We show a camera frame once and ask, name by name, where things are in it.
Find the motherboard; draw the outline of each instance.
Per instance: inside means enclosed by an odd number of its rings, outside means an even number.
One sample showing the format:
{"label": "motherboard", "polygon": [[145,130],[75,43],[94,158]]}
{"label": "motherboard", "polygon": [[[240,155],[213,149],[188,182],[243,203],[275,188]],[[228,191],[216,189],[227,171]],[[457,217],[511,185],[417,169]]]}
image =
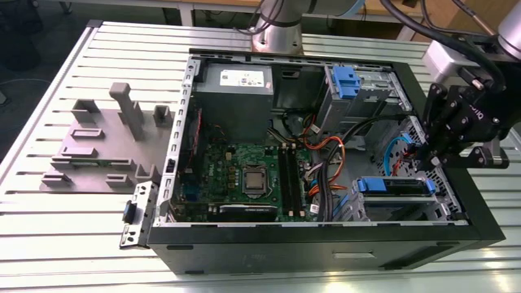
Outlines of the motherboard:
{"label": "motherboard", "polygon": [[291,146],[209,144],[199,170],[181,176],[172,204],[181,222],[311,222],[301,177],[309,151]]}

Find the floor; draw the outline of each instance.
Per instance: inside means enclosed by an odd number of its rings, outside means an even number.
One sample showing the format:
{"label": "floor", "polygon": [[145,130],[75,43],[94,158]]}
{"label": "floor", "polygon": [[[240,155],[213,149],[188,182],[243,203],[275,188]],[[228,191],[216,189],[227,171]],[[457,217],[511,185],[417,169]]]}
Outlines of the floor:
{"label": "floor", "polygon": [[[7,97],[7,103],[0,104],[0,160],[32,114],[87,22],[99,19],[149,24],[165,24],[168,21],[172,25],[181,24],[175,9],[79,3],[72,5],[72,9],[72,14],[64,15],[58,2],[39,2],[38,12],[44,28],[31,38],[42,55],[42,62],[36,68],[23,72],[11,71],[0,65],[0,92]],[[196,26],[245,28],[249,19],[251,15],[247,13],[219,14],[219,12],[196,11]],[[312,34],[331,34],[327,20],[321,18],[305,19],[303,31]]]}

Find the aluminum extrusion table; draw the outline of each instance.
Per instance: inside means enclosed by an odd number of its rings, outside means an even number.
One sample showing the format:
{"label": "aluminum extrusion table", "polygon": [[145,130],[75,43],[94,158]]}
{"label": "aluminum extrusion table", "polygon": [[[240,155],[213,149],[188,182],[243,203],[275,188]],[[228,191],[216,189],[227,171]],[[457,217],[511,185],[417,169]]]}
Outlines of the aluminum extrusion table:
{"label": "aluminum extrusion table", "polygon": [[[424,90],[425,43],[304,35],[307,55],[395,60],[412,66]],[[114,82],[128,82],[141,108],[180,98],[188,49],[249,50],[227,29],[106,22],[88,27],[0,165],[0,288],[67,292],[520,292],[521,142],[503,141],[507,170],[472,170],[507,240],[409,272],[176,276],[152,250],[119,250],[125,194],[47,194],[43,172],[60,148],[76,99],[118,108]]]}

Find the green motherboard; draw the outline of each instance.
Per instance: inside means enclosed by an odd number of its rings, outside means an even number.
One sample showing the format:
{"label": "green motherboard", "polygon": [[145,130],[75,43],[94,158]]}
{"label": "green motherboard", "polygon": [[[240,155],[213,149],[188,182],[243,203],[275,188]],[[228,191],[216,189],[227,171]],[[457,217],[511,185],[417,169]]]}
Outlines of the green motherboard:
{"label": "green motherboard", "polygon": [[175,202],[173,216],[183,222],[211,222],[208,213],[225,204],[271,206],[277,208],[277,222],[312,222],[305,200],[303,172],[309,167],[309,151],[293,150],[296,164],[291,165],[293,183],[299,182],[299,211],[288,211],[281,175],[281,149],[277,146],[211,144],[203,153],[199,171],[184,174],[183,197]]}

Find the power supply label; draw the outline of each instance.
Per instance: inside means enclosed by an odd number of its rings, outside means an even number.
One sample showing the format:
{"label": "power supply label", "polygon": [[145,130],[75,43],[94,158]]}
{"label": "power supply label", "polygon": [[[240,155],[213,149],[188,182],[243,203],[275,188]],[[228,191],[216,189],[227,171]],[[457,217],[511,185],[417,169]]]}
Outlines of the power supply label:
{"label": "power supply label", "polygon": [[264,87],[264,74],[261,71],[223,70],[220,85],[231,87]]}

